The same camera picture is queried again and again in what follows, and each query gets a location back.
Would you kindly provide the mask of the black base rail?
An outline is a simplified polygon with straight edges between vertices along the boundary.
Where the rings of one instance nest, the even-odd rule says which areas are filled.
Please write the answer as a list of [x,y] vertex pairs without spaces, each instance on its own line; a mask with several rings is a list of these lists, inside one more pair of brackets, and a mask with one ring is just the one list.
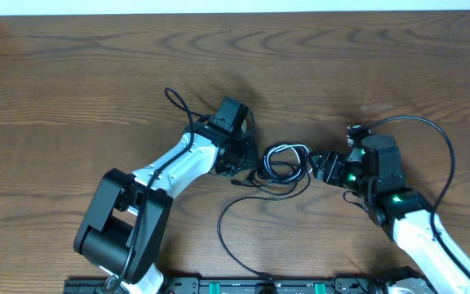
[[434,293],[435,289],[421,278],[404,278],[396,282],[378,279],[337,276],[329,279],[200,279],[166,278],[158,290],[161,294],[332,294],[332,293]]

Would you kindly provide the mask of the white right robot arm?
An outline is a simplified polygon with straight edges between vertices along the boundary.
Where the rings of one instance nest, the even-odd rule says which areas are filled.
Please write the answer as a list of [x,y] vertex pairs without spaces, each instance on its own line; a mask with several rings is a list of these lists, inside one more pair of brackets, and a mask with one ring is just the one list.
[[348,155],[317,151],[308,160],[316,179],[361,198],[361,209],[423,273],[392,275],[384,290],[470,293],[470,259],[432,214],[431,203],[407,185],[395,139],[366,134],[351,146]]

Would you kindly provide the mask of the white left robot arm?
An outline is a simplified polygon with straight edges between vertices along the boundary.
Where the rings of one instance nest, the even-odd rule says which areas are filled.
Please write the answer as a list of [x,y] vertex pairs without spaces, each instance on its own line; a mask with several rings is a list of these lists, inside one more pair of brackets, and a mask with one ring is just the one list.
[[243,103],[224,98],[214,115],[184,129],[175,147],[146,167],[106,172],[73,241],[73,249],[104,270],[104,280],[65,285],[74,293],[158,293],[166,279],[155,261],[174,200],[210,171],[233,176],[255,166],[258,150]]

